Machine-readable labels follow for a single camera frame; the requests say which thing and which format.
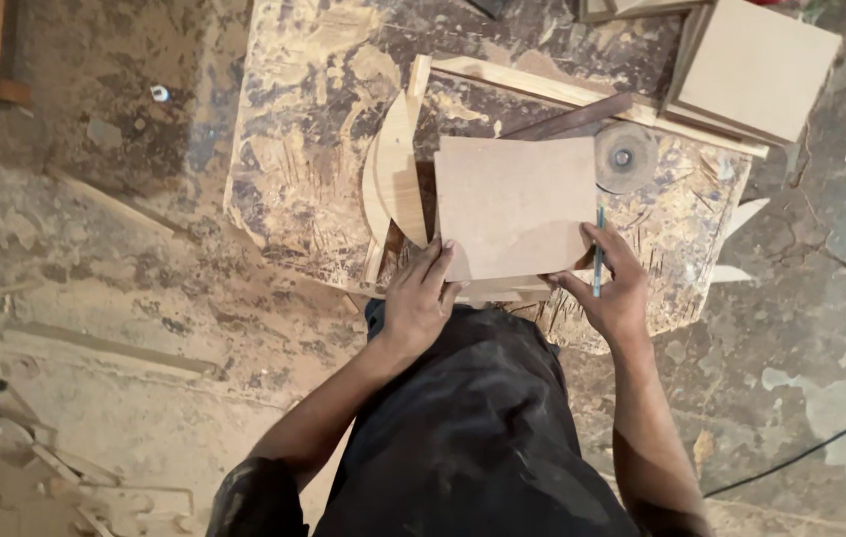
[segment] concrete floor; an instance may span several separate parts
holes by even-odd
[[[222,214],[249,15],[237,0],[23,2],[8,67],[33,84],[35,108],[0,105],[0,361],[59,448],[129,484],[191,489],[199,533],[230,467],[365,337],[342,293],[274,272]],[[846,3],[829,2],[818,24],[846,36]],[[151,98],[156,83],[166,103]],[[100,121],[118,129],[90,138]],[[745,199],[771,203],[722,263],[756,282],[716,286],[702,322],[655,341],[703,490],[846,426],[846,55],[812,118],[810,154],[799,188],[786,186],[796,174],[781,151],[751,174]],[[178,233],[126,219],[44,177],[44,165],[122,191]],[[10,322],[201,359],[221,374],[182,382],[23,352],[2,340]],[[585,457],[610,475],[611,362],[573,352],[562,362]],[[696,446],[699,436],[711,444]],[[305,492],[309,520],[329,474]],[[846,535],[846,439],[710,508],[722,535]]]

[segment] black cable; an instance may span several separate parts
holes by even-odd
[[[795,462],[798,462],[801,458],[804,458],[804,457],[811,455],[811,453],[817,451],[818,449],[821,449],[824,446],[829,445],[830,443],[836,441],[837,439],[843,437],[844,435],[846,435],[846,429],[844,429],[843,431],[841,431],[841,432],[837,433],[836,435],[830,437],[829,439],[823,441],[821,444],[814,446],[814,447],[811,447],[811,449],[809,449],[808,451],[805,451],[804,453],[798,455],[797,457],[794,457],[791,460],[788,460],[787,462],[782,462],[782,463],[778,464],[777,466],[775,466],[771,470],[761,472],[760,474],[758,474],[756,476],[749,477],[745,480],[735,482],[735,483],[729,484],[727,486],[723,486],[721,488],[712,490],[711,492],[706,493],[704,496],[706,498],[711,498],[715,494],[721,494],[722,492],[727,492],[728,490],[731,490],[732,488],[737,488],[737,487],[739,487],[743,484],[748,484],[750,482],[758,481],[759,479],[761,479],[763,477],[769,476],[769,475],[773,474],[774,472],[777,472],[779,470],[783,470],[783,469],[787,468],[788,466],[791,466]]]

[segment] square wooden panel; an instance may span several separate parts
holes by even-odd
[[[443,241],[457,242],[448,281],[572,269],[595,220],[595,144],[453,140],[434,154]]]
[[[719,0],[676,100],[765,138],[796,141],[840,43],[836,33],[745,0]]]

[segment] hand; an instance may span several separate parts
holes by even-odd
[[[548,274],[546,279],[572,293],[582,304],[589,324],[614,350],[647,342],[645,303],[648,275],[642,264],[615,226],[606,224],[605,229],[599,229],[585,223],[581,229],[602,248],[602,258],[612,274],[612,281],[601,285],[601,296],[596,298],[592,286],[571,272]]]
[[[387,289],[386,316],[379,339],[406,369],[443,331],[464,282],[446,284],[453,261],[453,241],[442,247],[433,239],[416,261],[393,278]]]

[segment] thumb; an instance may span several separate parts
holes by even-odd
[[[453,312],[453,304],[456,303],[456,297],[468,285],[470,285],[469,282],[453,282],[443,287],[443,295],[439,299],[439,308],[444,315],[449,316]]]
[[[583,308],[590,310],[596,305],[596,297],[593,295],[592,286],[580,280],[576,275],[567,270],[549,274],[550,281],[559,284],[559,287],[572,293],[572,296],[583,305]]]

